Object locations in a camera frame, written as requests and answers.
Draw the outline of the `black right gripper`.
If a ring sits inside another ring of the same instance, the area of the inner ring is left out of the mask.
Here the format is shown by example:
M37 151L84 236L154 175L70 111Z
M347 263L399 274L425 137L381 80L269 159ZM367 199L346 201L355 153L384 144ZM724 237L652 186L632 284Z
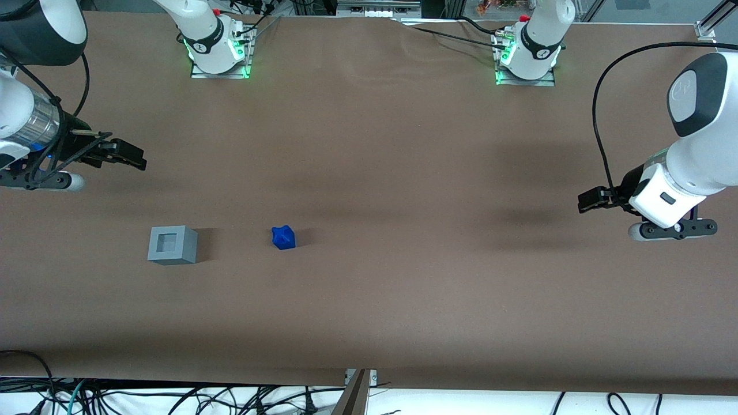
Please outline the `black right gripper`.
M144 152L122 139L111 139L111 132L93 131L76 116L63 112L55 144L55 173L74 162L101 168L103 163L146 169Z

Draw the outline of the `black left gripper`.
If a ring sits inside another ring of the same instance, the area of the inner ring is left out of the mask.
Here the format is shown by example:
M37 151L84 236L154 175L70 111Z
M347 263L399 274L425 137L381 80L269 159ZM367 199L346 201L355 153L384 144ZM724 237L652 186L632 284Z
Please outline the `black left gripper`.
M628 171L619 186L599 186L598 189L590 189L578 196L578 210L580 214L591 210L601 209L607 204L617 204L622 210L633 215L640 215L630 204L630 198L636 193L637 187L643 175L644 165Z

